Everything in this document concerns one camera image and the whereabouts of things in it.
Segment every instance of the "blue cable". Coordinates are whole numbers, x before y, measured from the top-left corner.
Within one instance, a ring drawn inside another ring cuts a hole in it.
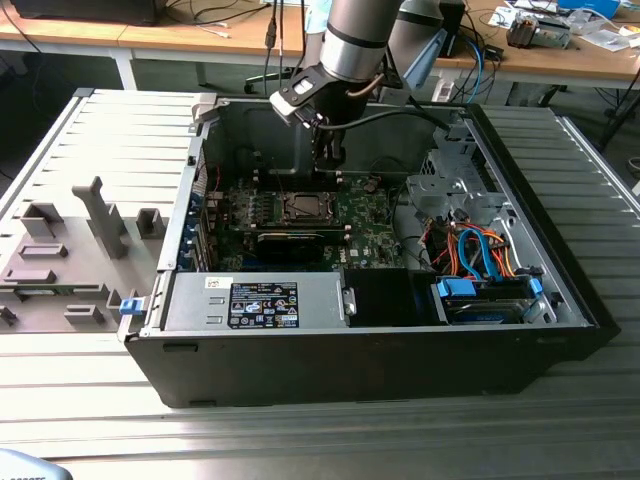
[[[480,240],[480,248],[482,249],[482,260],[484,261],[484,267],[487,269],[487,274],[490,277],[495,278],[497,281],[501,281],[502,275],[500,275],[500,272],[498,272],[498,269],[491,261],[491,254],[489,252],[489,241],[487,240],[487,237],[485,237],[482,234],[481,231],[476,230],[475,228],[469,228],[465,230],[460,234],[460,238],[458,238],[458,257],[460,258],[460,263],[464,268],[467,269],[469,273],[471,273],[474,277],[476,277],[476,280],[482,280],[482,275],[480,275],[480,273],[477,270],[475,270],[471,265],[469,265],[469,262],[467,262],[467,259],[464,256],[465,241],[467,237],[472,233],[476,237],[478,237],[478,240]]]
[[[473,88],[473,92],[471,93],[469,100],[467,100],[467,103],[471,103],[471,101],[473,100],[473,97],[475,97],[476,93],[478,93],[478,87],[480,86],[480,81],[482,80],[483,60],[482,60],[482,54],[480,53],[480,49],[478,48],[478,46],[467,37],[463,37],[463,38],[469,45],[471,45],[474,52],[476,52],[476,58],[478,59],[478,78],[476,79],[476,85]]]

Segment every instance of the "power supply label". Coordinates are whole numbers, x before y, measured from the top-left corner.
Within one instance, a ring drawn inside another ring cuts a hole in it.
[[[297,283],[231,284],[230,328],[298,328],[299,319]]]

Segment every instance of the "wooden desk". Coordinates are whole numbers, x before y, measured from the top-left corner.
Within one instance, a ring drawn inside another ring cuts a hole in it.
[[[194,10],[216,5],[216,0],[193,0]],[[255,1],[241,1],[239,8],[225,9],[205,14],[201,20],[223,18],[260,6]],[[188,23],[191,20],[187,9],[182,6],[172,8],[171,15]],[[271,18],[270,8],[246,16],[229,20],[229,28],[209,26],[207,28],[231,35],[222,38],[211,32],[191,25],[176,24],[165,17],[159,25],[149,27],[129,26],[120,35],[118,44],[127,48],[153,48],[179,50],[187,52],[228,53],[241,55],[259,55],[266,53],[264,38]],[[284,9],[284,54],[287,57],[300,57],[302,53],[302,26],[300,24],[300,7]]]
[[[98,55],[113,58],[118,66],[123,85],[135,89],[131,68],[134,59],[191,61],[199,63],[237,63],[263,65],[264,36],[271,15],[270,9],[228,21],[230,28],[209,27],[225,31],[231,38],[221,38],[201,28],[177,24],[169,18],[155,27],[136,27],[109,23],[61,20],[25,20],[4,0],[11,18],[20,28],[48,53]],[[223,0],[193,0],[194,10],[221,4]],[[640,65],[631,50],[611,53],[579,38],[572,39],[567,50],[532,48],[515,49],[507,46],[506,30],[491,27],[488,21],[500,0],[469,0],[471,16],[478,31],[487,42],[503,48],[504,61],[496,75],[498,80],[540,84],[581,85],[605,88],[626,88]],[[240,0],[236,7],[211,12],[204,20],[220,18],[258,6],[257,0]],[[187,22],[190,18],[186,5],[172,8],[172,15]],[[640,21],[640,13],[620,16],[617,21]],[[284,12],[284,64],[295,65],[301,50],[299,7],[285,7]],[[32,50],[0,11],[0,50]],[[277,50],[271,64],[278,62]],[[460,48],[455,58],[438,59],[433,75],[454,80],[473,68],[474,59]]]
[[[564,82],[567,81],[566,78],[574,79],[569,82],[572,84],[598,79],[623,80],[628,83],[640,66],[637,54],[630,49],[612,53],[577,36],[573,36],[566,50],[510,47],[507,45],[506,29],[487,25],[491,12],[503,3],[499,0],[469,0],[469,4],[470,15],[478,32],[487,43],[504,49],[504,60],[498,78],[511,74],[511,78],[521,76],[522,81],[532,83],[539,82],[541,77],[546,77],[542,83],[559,83],[551,82],[550,77],[565,78]],[[624,13],[616,16],[616,22],[640,22],[640,12],[629,13],[625,9],[621,11]],[[463,20],[463,25],[470,26],[467,18]],[[474,62],[472,57],[460,55],[460,67],[473,68]]]

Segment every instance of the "motherboard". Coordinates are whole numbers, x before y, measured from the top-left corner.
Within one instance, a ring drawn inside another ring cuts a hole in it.
[[[333,191],[290,191],[284,176],[271,184],[274,188],[237,180],[208,202],[213,269],[402,267],[388,190],[377,182],[345,177]]]

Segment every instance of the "green circuit board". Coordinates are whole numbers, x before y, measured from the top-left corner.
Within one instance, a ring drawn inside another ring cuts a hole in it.
[[[309,216],[306,210],[293,210],[287,200],[292,192],[258,192],[246,181],[239,181],[225,194],[225,216],[218,221],[213,234],[216,238],[219,271],[332,271],[338,267],[347,268],[393,268],[402,267],[402,259],[396,255],[396,241],[389,223],[390,212],[387,190],[376,189],[367,193],[364,186],[367,177],[351,178],[337,192],[298,193],[310,205],[309,196],[314,200],[312,213],[314,221],[323,225],[317,228],[306,225]],[[256,222],[261,233],[279,231],[287,225],[289,231],[298,232],[291,223],[301,225],[300,232],[314,232],[331,238],[324,246],[322,260],[307,264],[265,265],[255,254]]]

